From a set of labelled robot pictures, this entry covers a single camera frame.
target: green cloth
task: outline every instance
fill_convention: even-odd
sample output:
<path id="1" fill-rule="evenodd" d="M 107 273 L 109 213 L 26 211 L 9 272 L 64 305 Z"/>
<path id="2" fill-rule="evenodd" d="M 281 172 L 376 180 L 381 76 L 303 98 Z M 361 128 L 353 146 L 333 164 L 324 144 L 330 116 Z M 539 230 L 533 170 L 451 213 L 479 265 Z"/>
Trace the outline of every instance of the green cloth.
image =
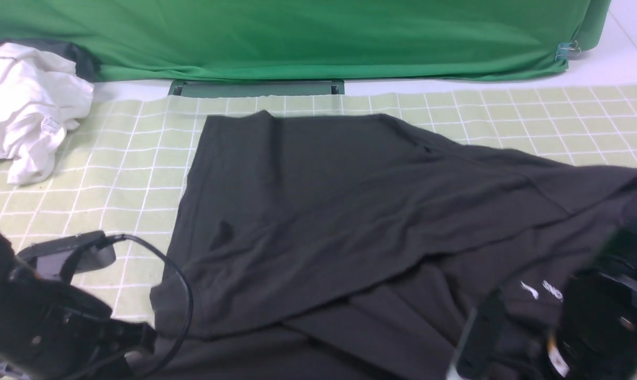
<path id="1" fill-rule="evenodd" d="M 519 80 L 592 48 L 609 0 L 2 0 L 0 40 L 51 38 L 101 80 Z"/>

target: black t-shirt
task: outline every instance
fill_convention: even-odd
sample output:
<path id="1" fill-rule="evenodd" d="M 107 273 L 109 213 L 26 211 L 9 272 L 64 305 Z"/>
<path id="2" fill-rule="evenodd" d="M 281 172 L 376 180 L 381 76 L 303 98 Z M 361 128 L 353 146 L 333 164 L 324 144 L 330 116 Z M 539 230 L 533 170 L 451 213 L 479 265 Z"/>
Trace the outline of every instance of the black t-shirt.
<path id="1" fill-rule="evenodd" d="M 565 279 L 636 198 L 637 169 L 459 145 L 384 115 L 211 116 L 168 250 L 194 322 L 157 378 L 442 378 L 500 279 L 585 250 L 505 290 L 512 312 L 554 323 Z M 183 321 L 170 270 L 151 297 L 166 339 L 140 366 Z"/>

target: green grid mat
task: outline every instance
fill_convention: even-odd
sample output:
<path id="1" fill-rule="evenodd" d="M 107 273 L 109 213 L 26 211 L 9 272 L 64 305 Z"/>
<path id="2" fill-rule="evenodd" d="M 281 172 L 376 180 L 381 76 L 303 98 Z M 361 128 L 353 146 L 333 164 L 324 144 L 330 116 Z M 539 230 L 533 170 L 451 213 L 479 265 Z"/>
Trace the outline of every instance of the green grid mat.
<path id="1" fill-rule="evenodd" d="M 0 230 L 24 248 L 96 229 L 133 233 L 165 251 L 186 174 L 207 115 L 388 113 L 463 144 L 520 149 L 576 165 L 637 166 L 637 85 L 512 91 L 260 97 L 96 103 L 58 152 L 51 178 L 6 184 L 0 163 Z M 162 262 L 117 245 L 111 267 L 74 284 L 114 307 L 114 317 L 152 320 L 149 289 Z"/>

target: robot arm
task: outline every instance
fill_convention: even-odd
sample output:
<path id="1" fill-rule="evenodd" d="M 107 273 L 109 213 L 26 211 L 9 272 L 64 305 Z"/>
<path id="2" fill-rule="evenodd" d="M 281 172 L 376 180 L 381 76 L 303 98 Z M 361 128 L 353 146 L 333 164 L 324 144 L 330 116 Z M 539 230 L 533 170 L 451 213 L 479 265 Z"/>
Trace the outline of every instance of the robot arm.
<path id="1" fill-rule="evenodd" d="M 492 363 L 536 380 L 628 380 L 637 372 L 637 222 L 570 277 L 555 327 L 507 313 L 499 290 L 466 324 L 447 378 L 484 378 Z"/>
<path id="2" fill-rule="evenodd" d="M 109 306 L 70 284 L 75 273 L 114 262 L 111 244 L 94 232 L 14 256 L 0 234 L 0 377 L 132 377 L 125 354 L 151 354 L 156 332 L 111 319 Z"/>

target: black power cord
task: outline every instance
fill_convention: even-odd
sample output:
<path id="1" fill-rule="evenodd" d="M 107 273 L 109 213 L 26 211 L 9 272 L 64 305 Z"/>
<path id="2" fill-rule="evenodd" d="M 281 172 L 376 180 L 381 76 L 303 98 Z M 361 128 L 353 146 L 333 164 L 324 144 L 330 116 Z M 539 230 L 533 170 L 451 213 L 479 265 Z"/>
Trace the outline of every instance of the black power cord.
<path id="1" fill-rule="evenodd" d="M 107 236 L 107 240 L 111 244 L 118 243 L 119 241 L 132 241 L 134 243 L 140 244 L 144 248 L 147 248 L 150 252 L 154 253 L 156 257 L 158 257 L 164 262 L 164 264 L 168 265 L 168 267 L 171 267 L 171 269 L 175 271 L 181 283 L 183 284 L 183 288 L 185 289 L 185 295 L 186 295 L 186 298 L 188 299 L 188 304 L 186 305 L 186 310 L 185 310 L 185 322 L 183 323 L 183 327 L 180 330 L 180 334 L 178 334 L 178 337 L 175 343 L 173 344 L 173 348 L 171 348 L 168 354 L 166 354 L 166 356 L 164 356 L 164 358 L 159 363 L 157 363 L 157 365 L 154 366 L 154 368 L 148 370 L 146 373 L 142 373 L 140 375 L 135 375 L 131 378 L 128 378 L 128 380 L 145 380 L 146 378 L 149 378 L 152 375 L 156 375 L 157 372 L 161 371 L 166 365 L 168 365 L 168 363 L 170 363 L 173 360 L 175 355 L 178 353 L 180 347 L 182 346 L 183 342 L 185 341 L 185 338 L 188 336 L 188 331 L 190 330 L 192 315 L 194 312 L 194 295 L 192 293 L 190 283 L 186 279 L 182 270 L 178 268 L 178 265 L 176 265 L 173 262 L 173 260 L 166 257 L 166 255 L 164 255 L 160 250 L 155 248 L 152 244 L 148 243 L 147 241 L 137 236 L 126 235 L 126 234 Z"/>

